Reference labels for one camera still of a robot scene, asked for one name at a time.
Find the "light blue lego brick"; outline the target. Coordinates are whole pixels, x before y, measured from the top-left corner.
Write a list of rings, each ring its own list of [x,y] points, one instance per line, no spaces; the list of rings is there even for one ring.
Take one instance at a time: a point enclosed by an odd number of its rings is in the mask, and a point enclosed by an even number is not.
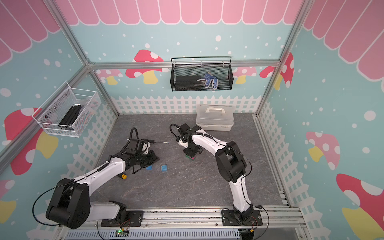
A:
[[[166,172],[168,170],[167,165],[161,165],[161,171]]]

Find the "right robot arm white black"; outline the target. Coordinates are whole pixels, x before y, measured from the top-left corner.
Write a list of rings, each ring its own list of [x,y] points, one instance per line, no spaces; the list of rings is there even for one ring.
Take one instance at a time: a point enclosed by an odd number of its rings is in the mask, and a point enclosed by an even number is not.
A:
[[[248,196],[246,188],[246,157],[241,153],[238,145],[231,141],[221,141],[199,126],[193,128],[187,124],[178,126],[170,124],[170,132],[177,143],[184,147],[184,154],[194,160],[203,150],[211,153],[215,158],[222,178],[229,183],[233,196],[234,217],[244,224],[251,218],[254,206]]]

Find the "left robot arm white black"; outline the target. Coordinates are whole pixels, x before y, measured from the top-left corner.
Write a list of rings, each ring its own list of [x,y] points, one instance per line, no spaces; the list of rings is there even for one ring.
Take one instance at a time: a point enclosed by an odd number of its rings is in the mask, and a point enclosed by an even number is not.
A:
[[[86,222],[113,220],[118,225],[128,221],[127,206],[117,201],[91,203],[91,195],[114,177],[125,179],[125,171],[139,166],[145,169],[159,160],[150,150],[154,140],[130,139],[123,149],[111,155],[100,167],[74,179],[57,183],[46,211],[50,221],[77,229]]]

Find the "white plastic storage box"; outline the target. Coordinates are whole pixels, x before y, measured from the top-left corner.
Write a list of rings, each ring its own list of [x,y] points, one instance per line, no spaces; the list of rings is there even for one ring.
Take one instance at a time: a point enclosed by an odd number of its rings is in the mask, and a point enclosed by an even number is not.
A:
[[[197,105],[196,124],[205,131],[228,132],[234,125],[234,110],[229,106]]]

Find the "black box in white basket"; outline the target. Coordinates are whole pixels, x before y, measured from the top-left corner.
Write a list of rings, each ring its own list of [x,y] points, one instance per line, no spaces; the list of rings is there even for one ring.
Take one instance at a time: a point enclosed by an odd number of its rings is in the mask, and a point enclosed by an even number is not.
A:
[[[72,125],[78,118],[80,112],[82,109],[82,105],[77,104],[77,105],[72,105],[66,115],[63,117],[63,119],[59,123],[59,128],[64,129],[67,131],[73,130]]]

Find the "green lit circuit board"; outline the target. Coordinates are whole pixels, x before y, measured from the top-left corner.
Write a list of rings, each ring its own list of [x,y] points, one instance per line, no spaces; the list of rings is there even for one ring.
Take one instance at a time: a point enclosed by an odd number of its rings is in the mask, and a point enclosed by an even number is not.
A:
[[[126,238],[128,237],[129,232],[130,232],[129,230],[125,230],[125,229],[116,230],[115,238]]]

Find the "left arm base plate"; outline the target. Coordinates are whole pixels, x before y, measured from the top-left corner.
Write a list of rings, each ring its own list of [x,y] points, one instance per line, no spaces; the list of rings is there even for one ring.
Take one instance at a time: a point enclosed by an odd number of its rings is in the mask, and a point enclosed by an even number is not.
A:
[[[143,220],[143,211],[126,211],[118,213],[112,220],[102,220],[102,227],[140,227]]]

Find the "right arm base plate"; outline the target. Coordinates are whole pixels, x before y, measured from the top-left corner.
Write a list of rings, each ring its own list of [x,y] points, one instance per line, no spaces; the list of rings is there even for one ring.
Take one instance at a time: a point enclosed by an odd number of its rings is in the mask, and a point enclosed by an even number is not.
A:
[[[259,210],[252,212],[240,213],[237,210],[224,208],[221,210],[223,226],[254,226],[263,225],[261,213]]]

